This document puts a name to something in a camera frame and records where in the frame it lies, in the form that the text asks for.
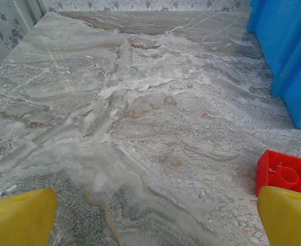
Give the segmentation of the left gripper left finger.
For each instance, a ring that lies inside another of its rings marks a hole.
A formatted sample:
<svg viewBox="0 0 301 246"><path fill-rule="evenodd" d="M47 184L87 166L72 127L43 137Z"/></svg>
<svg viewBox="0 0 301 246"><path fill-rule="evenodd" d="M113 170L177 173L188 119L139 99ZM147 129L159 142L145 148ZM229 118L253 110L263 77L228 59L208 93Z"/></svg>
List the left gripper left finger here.
<svg viewBox="0 0 301 246"><path fill-rule="evenodd" d="M0 246L47 246L57 204L51 188L0 199Z"/></svg>

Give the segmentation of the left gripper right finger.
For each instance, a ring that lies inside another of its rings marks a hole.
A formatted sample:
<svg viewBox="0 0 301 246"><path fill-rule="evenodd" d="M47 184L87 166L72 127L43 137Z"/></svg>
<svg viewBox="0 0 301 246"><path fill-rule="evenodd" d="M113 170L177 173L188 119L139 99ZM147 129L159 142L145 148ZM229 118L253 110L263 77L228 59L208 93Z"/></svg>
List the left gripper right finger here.
<svg viewBox="0 0 301 246"><path fill-rule="evenodd" d="M301 246L301 193L264 186L257 211L270 246Z"/></svg>

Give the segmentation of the red lego brick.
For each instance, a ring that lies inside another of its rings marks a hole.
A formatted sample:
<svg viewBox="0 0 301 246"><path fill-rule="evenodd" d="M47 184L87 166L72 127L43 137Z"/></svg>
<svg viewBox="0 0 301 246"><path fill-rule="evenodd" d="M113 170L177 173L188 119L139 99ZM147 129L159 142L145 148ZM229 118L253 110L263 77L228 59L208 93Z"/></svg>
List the red lego brick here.
<svg viewBox="0 0 301 246"><path fill-rule="evenodd" d="M256 196L263 186L301 193L301 158L266 150L257 162Z"/></svg>

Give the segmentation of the blue three-compartment plastic bin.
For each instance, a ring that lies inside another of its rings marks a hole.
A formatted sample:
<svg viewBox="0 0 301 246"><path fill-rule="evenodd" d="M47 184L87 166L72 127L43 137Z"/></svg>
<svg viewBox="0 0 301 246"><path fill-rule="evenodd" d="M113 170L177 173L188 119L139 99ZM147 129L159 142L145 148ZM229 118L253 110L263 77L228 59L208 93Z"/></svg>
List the blue three-compartment plastic bin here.
<svg viewBox="0 0 301 246"><path fill-rule="evenodd" d="M251 0L247 29L255 33L281 97L301 129L301 0Z"/></svg>

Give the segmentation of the aluminium frame corner post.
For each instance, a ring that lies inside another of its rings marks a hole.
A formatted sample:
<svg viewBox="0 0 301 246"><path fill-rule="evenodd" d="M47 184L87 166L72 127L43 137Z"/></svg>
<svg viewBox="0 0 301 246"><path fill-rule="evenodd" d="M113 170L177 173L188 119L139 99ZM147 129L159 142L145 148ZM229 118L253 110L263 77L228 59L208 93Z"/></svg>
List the aluminium frame corner post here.
<svg viewBox="0 0 301 246"><path fill-rule="evenodd" d="M28 30L47 13L45 0L16 0L16 5Z"/></svg>

